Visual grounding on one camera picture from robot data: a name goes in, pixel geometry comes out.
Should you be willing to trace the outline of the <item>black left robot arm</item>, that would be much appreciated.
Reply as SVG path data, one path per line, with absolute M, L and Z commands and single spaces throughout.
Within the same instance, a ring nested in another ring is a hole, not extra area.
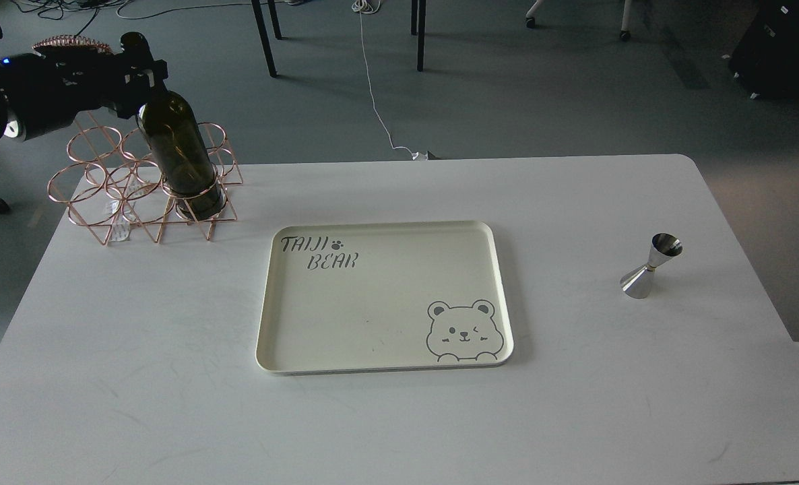
M 131 119 L 166 77 L 166 62 L 138 32 L 122 35 L 120 52 L 73 34 L 40 40 L 29 53 L 0 57 L 0 140 L 33 140 L 98 108 Z

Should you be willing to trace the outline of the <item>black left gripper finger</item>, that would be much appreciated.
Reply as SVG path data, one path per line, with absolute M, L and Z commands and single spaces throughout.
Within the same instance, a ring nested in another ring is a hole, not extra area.
M 106 107 L 120 119 L 132 119 L 149 102 L 155 85 L 154 75 L 107 76 Z
M 168 79 L 168 65 L 164 59 L 155 59 L 151 52 L 114 53 L 107 59 L 106 74 L 111 77 L 125 77 L 149 73 L 154 79 Z

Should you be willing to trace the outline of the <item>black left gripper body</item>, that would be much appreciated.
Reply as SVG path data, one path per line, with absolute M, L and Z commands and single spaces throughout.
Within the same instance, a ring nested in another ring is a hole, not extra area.
M 5 136 L 29 141 L 70 126 L 76 114 L 109 102 L 117 82 L 113 53 L 43 51 L 0 61 L 9 120 Z

